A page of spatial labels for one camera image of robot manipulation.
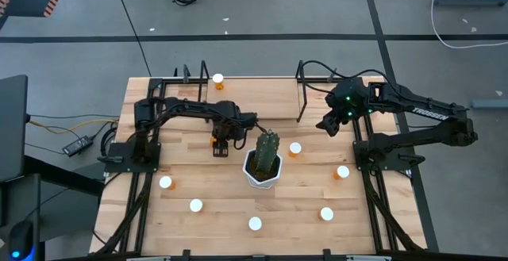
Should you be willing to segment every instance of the yellow wire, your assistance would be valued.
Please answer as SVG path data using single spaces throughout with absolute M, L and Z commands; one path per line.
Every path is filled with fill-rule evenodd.
M 70 129 L 67 129 L 67 130 L 55 131 L 55 130 L 51 129 L 51 127 L 49 127 L 47 125 L 43 125 L 42 123 L 39 123 L 37 121 L 29 121 L 30 124 L 35 125 L 37 127 L 42 127 L 42 128 L 44 128 L 44 129 L 46 129 L 49 132 L 54 133 L 54 134 L 64 134 L 64 133 L 67 133 L 67 132 L 70 132 L 70 131 L 74 131 L 75 129 L 78 129 L 79 127 L 83 127 L 85 125 L 90 125 L 92 123 L 99 123 L 99 122 L 114 122 L 114 123 L 118 123 L 118 121 L 115 121 L 115 120 L 112 120 L 112 119 L 95 119 L 93 121 L 87 121 L 87 122 L 80 123 L 80 124 L 70 128 Z

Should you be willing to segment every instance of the gray floor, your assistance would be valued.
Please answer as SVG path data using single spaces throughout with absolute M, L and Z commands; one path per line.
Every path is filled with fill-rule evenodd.
M 431 0 L 375 0 L 386 34 L 431 34 Z M 171 0 L 125 0 L 139 35 L 257 33 L 373 34 L 366 0 L 199 0 L 178 7 Z M 437 29 L 448 34 L 508 33 L 508 7 L 438 7 Z M 130 36 L 120 0 L 60 0 L 50 18 L 10 17 L 0 36 Z M 452 42 L 474 44 L 479 42 Z M 436 41 L 387 43 L 399 83 L 417 94 L 468 105 L 472 98 L 508 95 L 508 46 L 452 50 Z M 319 59 L 351 75 L 383 70 L 375 41 L 260 40 L 144 42 L 154 75 L 171 75 L 189 65 L 198 74 L 201 59 L 225 75 L 292 75 L 299 59 Z M 0 44 L 0 77 L 29 76 L 29 112 L 47 115 L 119 114 L 128 77 L 146 76 L 137 43 Z M 325 75 L 318 67 L 308 74 Z M 479 141 L 468 148 L 419 147 L 427 161 L 421 172 L 440 249 L 508 256 L 508 152 L 504 111 L 472 110 Z M 71 126 L 69 121 L 41 120 Z M 431 121 L 408 116 L 411 125 Z M 79 134 L 92 134 L 98 125 Z M 72 136 L 29 126 L 27 141 L 59 149 Z M 93 163 L 96 147 L 71 159 L 28 148 L 30 155 L 74 170 Z M 58 206 L 58 203 L 46 206 Z M 85 255 L 90 227 L 48 243 L 52 258 Z

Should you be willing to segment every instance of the robotic arm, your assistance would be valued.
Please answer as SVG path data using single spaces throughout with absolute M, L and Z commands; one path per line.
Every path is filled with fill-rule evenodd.
M 441 121 L 440 124 L 409 133 L 388 136 L 374 133 L 369 137 L 364 154 L 374 160 L 384 160 L 388 152 L 396 148 L 443 143 L 449 146 L 468 146 L 478 140 L 473 123 L 468 119 L 468 109 L 455 103 L 446 104 L 413 94 L 404 86 L 390 83 L 363 84 L 361 78 L 346 79 L 326 96 L 332 108 L 316 125 L 330 136 L 339 131 L 339 124 L 347 124 L 375 111 L 381 113 L 411 112 Z
M 162 109 L 158 117 L 156 107 Z M 257 113 L 241 113 L 240 108 L 230 101 L 205 103 L 178 98 L 146 98 L 134 104 L 136 132 L 133 159 L 139 162 L 150 159 L 148 134 L 173 117 L 211 120 L 214 124 L 212 145 L 215 157 L 227 157 L 228 140 L 244 139 L 247 131 L 253 129 L 257 122 Z

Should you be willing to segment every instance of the computer monitor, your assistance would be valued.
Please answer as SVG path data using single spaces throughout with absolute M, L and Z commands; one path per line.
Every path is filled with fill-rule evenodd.
M 28 77 L 0 79 L 0 183 L 25 173 L 25 123 Z

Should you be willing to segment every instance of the wooden tabletop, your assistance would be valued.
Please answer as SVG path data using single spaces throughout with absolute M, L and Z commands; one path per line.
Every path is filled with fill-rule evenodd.
M 296 119 L 300 114 L 296 79 L 229 79 L 223 90 L 209 80 L 208 86 L 208 102 L 234 98 L 241 112 L 257 113 L 259 119 Z
M 380 80 L 364 77 L 365 83 Z M 146 98 L 148 81 L 149 78 L 129 80 L 117 141 L 125 141 L 133 133 L 133 103 Z M 330 90 L 334 84 L 315 86 Z M 197 85 L 170 85 L 166 91 L 167 97 L 189 100 L 197 100 L 197 94 Z M 308 105 L 300 123 L 295 119 L 260 120 L 260 125 L 280 136 L 283 170 L 280 180 L 270 190 L 250 187 L 242 171 L 245 153 L 255 147 L 260 135 L 258 129 L 248 133 L 244 149 L 231 148 L 229 157 L 214 158 L 210 147 L 211 124 L 185 117 L 168 121 L 160 131 L 160 168 L 152 183 L 142 255 L 182 255 L 184 249 L 190 249 L 192 255 L 320 255 L 324 248 L 331 249 L 332 254 L 375 253 L 364 185 L 352 151 L 355 139 L 352 124 L 341 125 L 335 137 L 316 129 L 315 125 L 329 107 L 324 93 L 307 89 L 307 96 Z M 301 85 L 298 85 L 298 100 L 301 106 Z M 397 132 L 392 114 L 373 113 L 371 119 L 375 132 Z M 365 139 L 364 123 L 360 124 Z M 295 141 L 302 145 L 302 153 L 291 158 L 288 148 Z M 347 166 L 351 174 L 337 181 L 332 173 L 340 165 Z M 174 179 L 174 190 L 159 187 L 159 179 L 164 175 Z M 413 240 L 424 247 L 410 180 L 393 171 L 385 171 L 383 175 L 391 212 Z M 125 215 L 131 177 L 132 174 L 121 174 L 102 194 L 95 231 L 105 240 Z M 193 198 L 203 200 L 202 212 L 189 210 Z M 318 218 L 324 206 L 334 212 L 330 222 Z M 251 217 L 262 220 L 260 231 L 248 228 Z M 388 248 L 384 222 L 379 224 L 383 246 Z M 137 220 L 131 228 L 129 250 L 133 249 L 136 230 Z M 101 246 L 94 238 L 90 251 Z

